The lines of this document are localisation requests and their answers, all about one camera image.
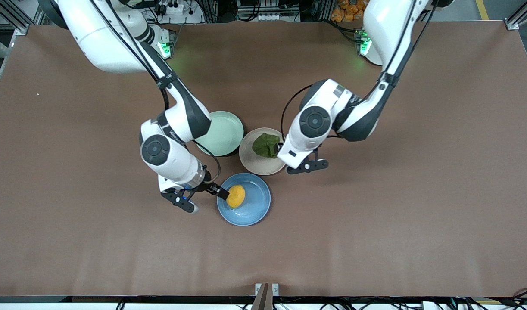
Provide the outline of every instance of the white robot link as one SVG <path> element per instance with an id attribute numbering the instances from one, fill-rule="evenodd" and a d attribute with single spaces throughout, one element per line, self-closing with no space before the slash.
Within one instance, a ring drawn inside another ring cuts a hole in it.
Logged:
<path id="1" fill-rule="evenodd" d="M 158 174 L 161 195 L 186 212 L 196 213 L 198 206 L 190 200 L 194 193 L 206 191 L 219 198 L 228 197 L 206 166 L 185 147 L 208 132 L 210 114 L 164 61 L 159 48 L 137 35 L 141 29 L 145 33 L 151 27 L 138 10 L 125 5 L 127 2 L 59 0 L 58 9 L 93 65 L 111 73 L 147 71 L 164 100 L 168 93 L 175 99 L 174 106 L 141 125 L 140 154 Z"/>
<path id="2" fill-rule="evenodd" d="M 313 84 L 299 106 L 278 157 L 287 173 L 296 174 L 328 167 L 317 148 L 331 129 L 348 141 L 362 141 L 372 134 L 386 100 L 395 88 L 412 52 L 411 32 L 427 0 L 371 0 L 363 16 L 363 28 L 380 56 L 382 72 L 364 98 L 326 79 Z"/>

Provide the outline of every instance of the plate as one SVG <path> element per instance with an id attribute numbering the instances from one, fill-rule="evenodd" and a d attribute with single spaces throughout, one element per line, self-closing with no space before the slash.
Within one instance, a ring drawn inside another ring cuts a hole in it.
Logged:
<path id="1" fill-rule="evenodd" d="M 196 139 L 197 143 L 206 147 L 216 156 L 225 156 L 233 153 L 244 136 L 242 122 L 235 114 L 227 111 L 212 112 L 210 117 L 212 118 L 210 129 L 204 136 Z"/>
<path id="2" fill-rule="evenodd" d="M 221 185 L 229 190 L 233 185 L 244 187 L 246 198 L 237 208 L 228 206 L 227 201 L 218 198 L 218 210 L 221 216 L 236 226 L 250 226 L 262 220 L 271 206 L 269 186 L 255 174 L 238 173 L 230 176 Z"/>
<path id="3" fill-rule="evenodd" d="M 284 162 L 278 158 L 267 158 L 257 155 L 252 149 L 254 141 L 262 134 L 267 133 L 268 135 L 274 135 L 283 138 L 280 132 L 271 128 L 258 128 L 254 129 L 242 139 L 240 147 L 238 148 L 238 155 L 242 165 L 248 169 L 251 173 L 258 175 L 271 175 L 281 171 L 284 167 Z"/>

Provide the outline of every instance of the small white bracket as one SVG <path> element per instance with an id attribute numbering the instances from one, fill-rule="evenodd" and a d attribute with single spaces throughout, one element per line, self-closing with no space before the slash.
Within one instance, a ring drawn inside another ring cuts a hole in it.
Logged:
<path id="1" fill-rule="evenodd" d="M 256 289 L 255 289 L 255 292 L 254 292 L 254 295 L 257 295 L 258 292 L 259 292 L 259 288 L 262 286 L 261 283 L 256 283 Z M 273 283 L 273 296 L 279 296 L 279 284 L 278 283 Z"/>

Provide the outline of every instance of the blue plate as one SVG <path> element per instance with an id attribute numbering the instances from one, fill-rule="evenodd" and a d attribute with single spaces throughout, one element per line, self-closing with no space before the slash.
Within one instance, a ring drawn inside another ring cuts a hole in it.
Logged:
<path id="1" fill-rule="evenodd" d="M 218 210 L 225 220 L 236 226 L 250 226 L 262 220 L 271 206 L 269 186 L 255 174 L 238 173 L 221 185 L 229 190 L 233 185 L 244 187 L 246 198 L 238 208 L 231 208 L 227 201 L 218 198 Z"/>

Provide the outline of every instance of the orange object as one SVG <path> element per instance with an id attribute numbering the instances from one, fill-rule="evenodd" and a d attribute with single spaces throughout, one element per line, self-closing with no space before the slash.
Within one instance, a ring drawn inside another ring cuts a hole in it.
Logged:
<path id="1" fill-rule="evenodd" d="M 342 20 L 344 19 L 344 10 L 340 10 L 340 9 L 334 9 L 332 11 L 332 16 L 331 16 L 331 20 L 333 22 L 341 22 Z"/>
<path id="2" fill-rule="evenodd" d="M 340 6 L 342 10 L 346 9 L 348 5 L 349 5 L 349 0 L 338 0 L 338 6 Z"/>
<path id="3" fill-rule="evenodd" d="M 348 7 L 346 8 L 346 14 L 350 14 L 350 15 L 355 15 L 356 12 L 358 12 L 359 9 L 357 8 L 356 5 L 354 4 L 350 4 L 348 5 Z"/>
<path id="4" fill-rule="evenodd" d="M 351 22 L 353 20 L 353 15 L 352 14 L 348 14 L 348 12 L 346 12 L 344 14 L 344 22 Z"/>

